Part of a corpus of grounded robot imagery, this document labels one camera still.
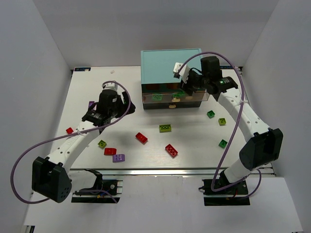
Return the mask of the transparent drawer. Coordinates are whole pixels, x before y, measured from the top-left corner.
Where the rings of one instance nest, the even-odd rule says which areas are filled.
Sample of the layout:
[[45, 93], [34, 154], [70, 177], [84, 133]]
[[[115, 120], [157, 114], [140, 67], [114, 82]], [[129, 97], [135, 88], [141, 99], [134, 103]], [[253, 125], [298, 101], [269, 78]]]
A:
[[[143, 103], [175, 103], [172, 102], [172, 94], [178, 92], [167, 92], [167, 93], [143, 93], [142, 94], [142, 101]], [[162, 94], [162, 101], [152, 101], [153, 94]], [[188, 96], [185, 93], [185, 96], [182, 98], [180, 102], [202, 102], [207, 101], [209, 98], [209, 94], [205, 91], [197, 91], [194, 92], [192, 96]]]

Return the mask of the green small lego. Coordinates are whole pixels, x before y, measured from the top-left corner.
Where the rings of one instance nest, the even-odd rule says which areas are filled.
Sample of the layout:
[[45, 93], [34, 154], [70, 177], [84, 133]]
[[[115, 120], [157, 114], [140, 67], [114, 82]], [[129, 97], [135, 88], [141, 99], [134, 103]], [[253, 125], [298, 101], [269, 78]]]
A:
[[227, 146], [227, 144], [228, 144], [228, 142], [222, 139], [222, 140], [220, 141], [220, 143], [219, 143], [219, 147], [225, 148], [225, 147]]
[[215, 113], [212, 110], [210, 110], [210, 111], [207, 112], [207, 116], [209, 118], [213, 118], [213, 117], [215, 117]]

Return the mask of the olive small lego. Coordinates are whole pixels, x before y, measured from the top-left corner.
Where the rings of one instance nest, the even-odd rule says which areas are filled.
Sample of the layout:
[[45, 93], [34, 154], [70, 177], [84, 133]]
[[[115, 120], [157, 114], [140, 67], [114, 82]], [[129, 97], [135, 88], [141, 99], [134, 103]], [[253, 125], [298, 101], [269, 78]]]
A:
[[100, 140], [100, 141], [98, 142], [98, 146], [99, 146], [100, 148], [102, 148], [102, 149], [104, 149], [104, 148], [106, 147], [106, 145], [107, 145], [107, 143], [106, 143], [105, 141], [103, 141], [103, 140]]

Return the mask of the lime small lego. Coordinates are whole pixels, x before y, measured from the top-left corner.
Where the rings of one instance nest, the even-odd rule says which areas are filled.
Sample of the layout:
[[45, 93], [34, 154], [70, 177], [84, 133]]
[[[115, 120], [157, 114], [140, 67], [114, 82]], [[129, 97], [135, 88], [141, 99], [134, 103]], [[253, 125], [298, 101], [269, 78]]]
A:
[[224, 125], [226, 125], [226, 119], [225, 118], [219, 118], [218, 123], [220, 126], [224, 126]]

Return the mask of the green long lego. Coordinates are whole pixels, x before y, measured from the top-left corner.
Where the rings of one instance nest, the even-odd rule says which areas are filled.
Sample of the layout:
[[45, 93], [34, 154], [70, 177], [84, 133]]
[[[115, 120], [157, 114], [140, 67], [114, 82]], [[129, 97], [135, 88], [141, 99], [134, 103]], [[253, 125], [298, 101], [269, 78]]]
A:
[[173, 93], [172, 102], [180, 102], [184, 96], [185, 96], [184, 92]]

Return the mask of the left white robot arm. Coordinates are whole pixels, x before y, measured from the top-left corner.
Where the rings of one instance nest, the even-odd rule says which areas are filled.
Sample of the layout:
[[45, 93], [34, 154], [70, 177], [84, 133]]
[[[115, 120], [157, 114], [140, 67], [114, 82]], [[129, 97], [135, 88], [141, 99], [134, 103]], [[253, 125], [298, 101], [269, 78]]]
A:
[[73, 172], [71, 166], [112, 119], [132, 114], [135, 106], [127, 91], [104, 89], [98, 102], [92, 104], [82, 117], [76, 130], [64, 143], [45, 158], [37, 157], [32, 168], [32, 189], [57, 202], [63, 202], [70, 192], [97, 193], [102, 188], [103, 176], [93, 170]]

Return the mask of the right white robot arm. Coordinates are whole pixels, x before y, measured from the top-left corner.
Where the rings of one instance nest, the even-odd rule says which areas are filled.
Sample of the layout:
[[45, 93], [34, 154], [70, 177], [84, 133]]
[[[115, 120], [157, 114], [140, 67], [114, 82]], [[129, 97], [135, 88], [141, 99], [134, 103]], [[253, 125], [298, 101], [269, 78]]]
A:
[[239, 158], [223, 171], [217, 170], [211, 183], [211, 191], [220, 192], [242, 182], [251, 172], [279, 158], [283, 133], [263, 122], [245, 99], [245, 89], [229, 76], [223, 76], [218, 55], [212, 53], [200, 60], [201, 70], [196, 72], [188, 63], [176, 63], [175, 78], [181, 79], [180, 88], [191, 96], [198, 90], [205, 90], [224, 107], [235, 121], [235, 126], [225, 147], [224, 156], [240, 130], [246, 144], [239, 152]]

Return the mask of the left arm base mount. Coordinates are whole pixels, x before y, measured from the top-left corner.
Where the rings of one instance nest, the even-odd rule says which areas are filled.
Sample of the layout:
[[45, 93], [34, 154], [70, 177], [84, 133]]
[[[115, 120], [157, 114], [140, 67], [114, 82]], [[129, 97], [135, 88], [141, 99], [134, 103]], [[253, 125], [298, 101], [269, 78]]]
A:
[[123, 180], [113, 176], [104, 177], [93, 169], [70, 171], [72, 181], [72, 203], [113, 203], [119, 202]]

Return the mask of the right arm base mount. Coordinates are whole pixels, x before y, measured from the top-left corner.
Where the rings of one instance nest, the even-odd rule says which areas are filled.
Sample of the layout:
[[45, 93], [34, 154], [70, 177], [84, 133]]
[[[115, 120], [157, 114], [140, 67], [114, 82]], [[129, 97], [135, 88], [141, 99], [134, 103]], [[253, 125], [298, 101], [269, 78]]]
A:
[[250, 200], [246, 181], [242, 181], [232, 187], [219, 192], [211, 190], [212, 179], [202, 180], [202, 186], [198, 188], [203, 193], [204, 206], [249, 206]]

